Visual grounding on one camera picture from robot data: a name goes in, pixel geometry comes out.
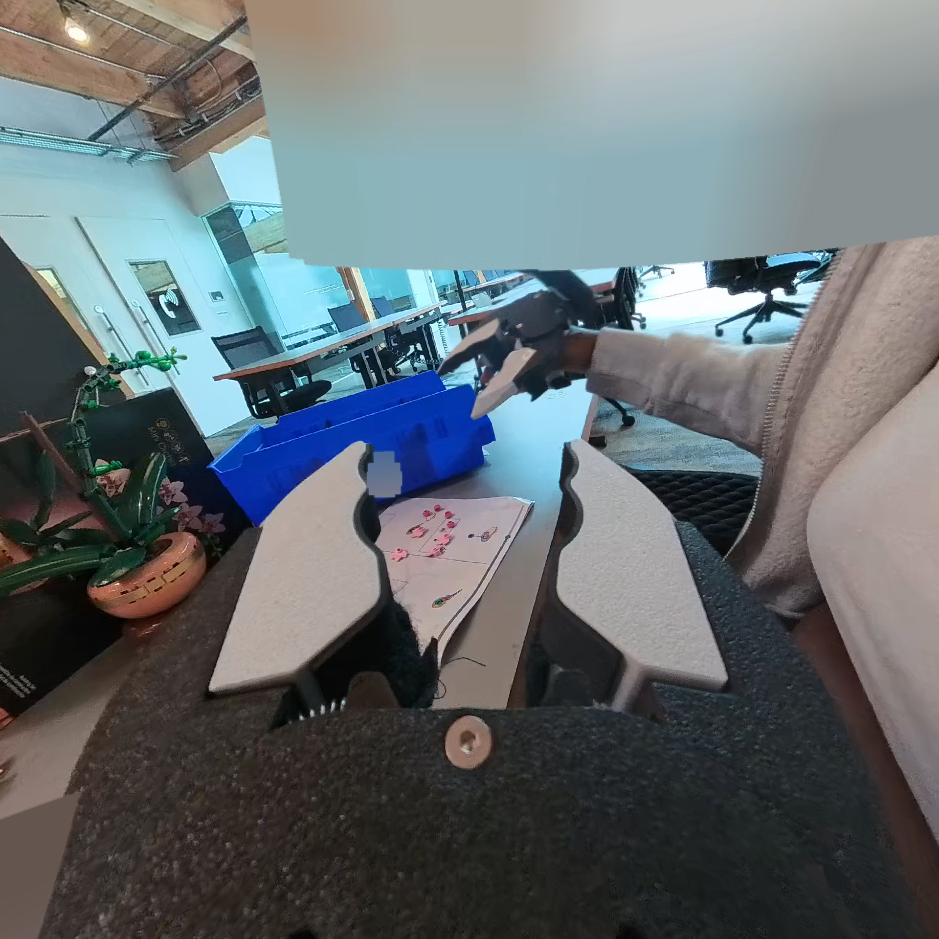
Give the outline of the brick orchid in pink pot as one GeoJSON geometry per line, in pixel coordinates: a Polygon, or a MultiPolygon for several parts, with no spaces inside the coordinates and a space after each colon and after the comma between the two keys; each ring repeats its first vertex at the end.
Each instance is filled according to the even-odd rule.
{"type": "Polygon", "coordinates": [[[30,520],[2,518],[2,546],[11,547],[14,557],[2,566],[2,597],[82,575],[88,576],[89,600],[105,614],[148,620],[178,606],[204,579],[205,538],[179,526],[182,506],[164,503],[160,495],[167,455],[147,455],[112,495],[103,480],[125,466],[98,463],[88,431],[88,415],[102,408],[102,393],[120,389],[124,373],[167,373],[185,359],[172,346],[159,356],[146,350],[129,359],[110,355],[86,368],[65,419],[65,450],[30,414],[22,415],[38,449],[38,503],[30,520]]]}

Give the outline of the black mesh office chair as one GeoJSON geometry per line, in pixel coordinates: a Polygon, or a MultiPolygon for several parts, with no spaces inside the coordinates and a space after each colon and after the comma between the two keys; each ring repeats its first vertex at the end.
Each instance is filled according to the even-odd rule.
{"type": "Polygon", "coordinates": [[[757,477],[743,473],[635,467],[626,471],[721,556],[742,533],[759,485],[757,477]]]}

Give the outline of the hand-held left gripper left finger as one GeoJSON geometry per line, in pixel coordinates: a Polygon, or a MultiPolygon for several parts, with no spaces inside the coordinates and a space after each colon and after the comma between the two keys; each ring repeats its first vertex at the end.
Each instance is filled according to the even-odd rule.
{"type": "Polygon", "coordinates": [[[319,706],[313,672],[389,599],[367,483],[374,449],[357,441],[295,487],[262,523],[208,681],[213,697],[298,687],[319,706]]]}

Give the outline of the long wooden office desk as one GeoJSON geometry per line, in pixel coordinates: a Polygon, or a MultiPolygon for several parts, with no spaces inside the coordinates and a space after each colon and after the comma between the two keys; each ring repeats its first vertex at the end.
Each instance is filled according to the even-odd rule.
{"type": "Polygon", "coordinates": [[[369,321],[356,329],[317,340],[278,355],[262,358],[244,366],[236,367],[214,376],[213,380],[216,382],[223,380],[237,381],[254,374],[276,372],[291,368],[313,358],[328,356],[336,350],[350,351],[353,355],[359,355],[365,349],[367,342],[373,338],[376,338],[378,343],[382,343],[386,332],[389,330],[404,328],[404,326],[408,324],[422,326],[444,319],[449,313],[443,307],[444,305],[438,302],[422,309],[407,310],[387,315],[374,321],[369,321]]]}

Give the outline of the brick instruction booklet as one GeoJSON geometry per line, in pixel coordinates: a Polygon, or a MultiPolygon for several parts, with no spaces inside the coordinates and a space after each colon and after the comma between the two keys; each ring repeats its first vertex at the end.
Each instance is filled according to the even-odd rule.
{"type": "MultiPolygon", "coordinates": [[[[534,503],[512,497],[418,499],[440,503],[461,516],[449,543],[435,549],[432,556],[414,555],[399,562],[388,559],[380,546],[380,535],[377,547],[387,562],[393,599],[407,610],[421,646],[436,639],[441,655],[482,597],[534,503]]],[[[385,508],[380,516],[408,500],[413,499],[385,508]]]]}

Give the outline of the white door with window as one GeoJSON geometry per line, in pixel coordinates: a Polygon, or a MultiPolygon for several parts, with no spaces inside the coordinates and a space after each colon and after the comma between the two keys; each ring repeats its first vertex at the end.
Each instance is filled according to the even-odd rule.
{"type": "Polygon", "coordinates": [[[76,216],[78,228],[156,356],[174,348],[163,375],[204,435],[222,427],[224,403],[209,375],[211,344],[200,319],[194,278],[165,220],[76,216]]]}

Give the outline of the person's right forearm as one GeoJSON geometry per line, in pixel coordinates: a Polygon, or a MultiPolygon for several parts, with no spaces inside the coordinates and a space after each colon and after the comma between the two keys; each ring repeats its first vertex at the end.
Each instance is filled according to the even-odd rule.
{"type": "Polygon", "coordinates": [[[593,344],[586,387],[761,457],[771,392],[790,349],[604,329],[593,344]]]}

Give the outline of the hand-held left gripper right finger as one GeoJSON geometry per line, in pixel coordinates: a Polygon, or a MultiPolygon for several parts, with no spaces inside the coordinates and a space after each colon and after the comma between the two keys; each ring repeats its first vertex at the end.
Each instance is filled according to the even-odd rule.
{"type": "Polygon", "coordinates": [[[553,662],[619,712],[652,684],[723,691],[729,675],[664,504],[583,440],[564,446],[559,487],[553,662]]]}

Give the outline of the black swivel office chair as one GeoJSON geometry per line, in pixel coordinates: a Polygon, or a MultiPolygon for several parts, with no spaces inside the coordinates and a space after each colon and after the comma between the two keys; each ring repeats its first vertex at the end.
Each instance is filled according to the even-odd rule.
{"type": "Polygon", "coordinates": [[[802,319],[807,310],[804,302],[776,299],[774,293],[780,291],[786,297],[793,297],[800,287],[821,283],[840,252],[840,248],[834,248],[704,262],[708,288],[724,289],[730,296],[745,293],[761,295],[759,304],[715,324],[715,336],[721,338],[725,326],[749,317],[742,333],[742,341],[745,345],[750,345],[753,342],[750,335],[752,328],[770,322],[775,313],[802,319]]]}

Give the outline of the black panel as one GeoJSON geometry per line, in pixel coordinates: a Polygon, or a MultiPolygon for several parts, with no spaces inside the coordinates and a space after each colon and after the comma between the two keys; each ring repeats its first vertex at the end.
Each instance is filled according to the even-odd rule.
{"type": "Polygon", "coordinates": [[[1,242],[1,434],[70,415],[86,368],[108,354],[53,288],[1,242]]]}

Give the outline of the person's left forearm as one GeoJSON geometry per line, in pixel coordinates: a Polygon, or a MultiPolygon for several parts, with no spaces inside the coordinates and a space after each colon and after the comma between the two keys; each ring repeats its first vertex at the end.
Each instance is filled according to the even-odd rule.
{"type": "Polygon", "coordinates": [[[851,663],[938,835],[938,374],[820,487],[809,557],[851,663]]]}

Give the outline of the cluster of pink brick pieces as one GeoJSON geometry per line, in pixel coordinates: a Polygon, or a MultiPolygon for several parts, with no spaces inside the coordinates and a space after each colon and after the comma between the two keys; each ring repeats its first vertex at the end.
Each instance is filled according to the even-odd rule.
{"type": "Polygon", "coordinates": [[[392,562],[432,556],[449,543],[460,521],[456,510],[440,503],[408,500],[381,514],[380,546],[392,562]]]}

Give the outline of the person's right hand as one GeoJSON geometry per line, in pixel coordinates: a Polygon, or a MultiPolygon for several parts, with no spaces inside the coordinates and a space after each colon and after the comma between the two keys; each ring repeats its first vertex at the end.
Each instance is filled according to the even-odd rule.
{"type": "Polygon", "coordinates": [[[570,329],[562,337],[561,369],[569,375],[585,377],[592,365],[598,331],[570,329]]]}

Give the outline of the person's left hand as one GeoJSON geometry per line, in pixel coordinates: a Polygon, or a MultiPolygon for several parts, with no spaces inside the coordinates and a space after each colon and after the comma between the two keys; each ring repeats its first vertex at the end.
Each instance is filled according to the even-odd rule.
{"type": "Polygon", "coordinates": [[[392,599],[363,631],[366,665],[384,676],[396,702],[406,709],[429,709],[439,683],[438,641],[422,647],[405,607],[392,599]]]}

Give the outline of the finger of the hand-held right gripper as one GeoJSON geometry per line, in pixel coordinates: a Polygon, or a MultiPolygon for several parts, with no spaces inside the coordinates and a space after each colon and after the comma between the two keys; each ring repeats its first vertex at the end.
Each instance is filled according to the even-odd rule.
{"type": "Polygon", "coordinates": [[[476,395],[471,417],[474,420],[486,417],[519,393],[519,382],[537,358],[534,348],[522,346],[506,356],[500,369],[476,395]]]}
{"type": "Polygon", "coordinates": [[[499,323],[479,323],[441,361],[439,375],[449,375],[470,360],[483,359],[496,371],[510,354],[510,336],[499,323]]]}

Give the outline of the person's beige hoodie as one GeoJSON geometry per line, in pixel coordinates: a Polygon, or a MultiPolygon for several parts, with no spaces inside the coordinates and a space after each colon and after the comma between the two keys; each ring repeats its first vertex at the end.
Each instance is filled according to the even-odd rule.
{"type": "Polygon", "coordinates": [[[937,364],[938,238],[841,250],[770,387],[760,484],[728,564],[773,613],[822,601],[811,504],[838,464],[937,364]]]}

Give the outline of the black orchid picture box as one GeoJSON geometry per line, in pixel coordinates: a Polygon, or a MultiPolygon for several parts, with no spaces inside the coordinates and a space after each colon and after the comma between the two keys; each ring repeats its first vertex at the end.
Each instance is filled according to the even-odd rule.
{"type": "MultiPolygon", "coordinates": [[[[135,466],[152,453],[167,458],[158,509],[178,508],[168,532],[194,535],[211,569],[249,526],[249,520],[208,467],[213,456],[178,396],[169,390],[122,399],[88,414],[91,455],[120,469],[100,477],[107,497],[119,499],[135,466]]],[[[106,651],[124,620],[88,596],[91,572],[58,575],[2,598],[2,726],[106,651]]]]}

